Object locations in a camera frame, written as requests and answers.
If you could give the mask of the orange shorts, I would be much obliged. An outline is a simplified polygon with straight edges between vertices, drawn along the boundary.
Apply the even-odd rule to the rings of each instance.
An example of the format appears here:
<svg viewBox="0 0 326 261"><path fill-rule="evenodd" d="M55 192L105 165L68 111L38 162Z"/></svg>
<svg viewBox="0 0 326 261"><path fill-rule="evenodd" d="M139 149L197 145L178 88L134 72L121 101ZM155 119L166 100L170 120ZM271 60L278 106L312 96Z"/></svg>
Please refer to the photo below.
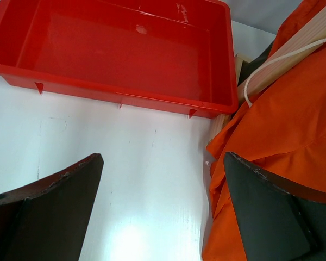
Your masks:
<svg viewBox="0 0 326 261"><path fill-rule="evenodd" d="M246 259L224 172L227 152L326 192L326 43L249 99L206 148L216 160L204 260Z"/></svg>

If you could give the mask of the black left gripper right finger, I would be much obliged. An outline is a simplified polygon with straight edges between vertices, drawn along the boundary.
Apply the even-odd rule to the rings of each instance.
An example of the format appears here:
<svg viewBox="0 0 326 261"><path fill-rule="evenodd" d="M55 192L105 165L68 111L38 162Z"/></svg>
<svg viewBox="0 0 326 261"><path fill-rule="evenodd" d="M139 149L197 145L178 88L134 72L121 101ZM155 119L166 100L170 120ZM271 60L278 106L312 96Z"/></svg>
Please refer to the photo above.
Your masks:
<svg viewBox="0 0 326 261"><path fill-rule="evenodd" d="M233 152L225 177L247 260L326 260L326 193Z"/></svg>

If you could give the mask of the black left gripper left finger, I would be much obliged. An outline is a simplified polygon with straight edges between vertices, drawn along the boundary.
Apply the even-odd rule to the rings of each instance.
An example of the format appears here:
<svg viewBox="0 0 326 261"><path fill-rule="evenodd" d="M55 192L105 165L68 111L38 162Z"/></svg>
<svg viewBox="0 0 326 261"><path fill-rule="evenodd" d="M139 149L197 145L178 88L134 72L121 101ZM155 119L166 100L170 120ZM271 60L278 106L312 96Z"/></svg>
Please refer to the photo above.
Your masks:
<svg viewBox="0 0 326 261"><path fill-rule="evenodd" d="M94 153L0 194L0 260L78 260L103 165Z"/></svg>

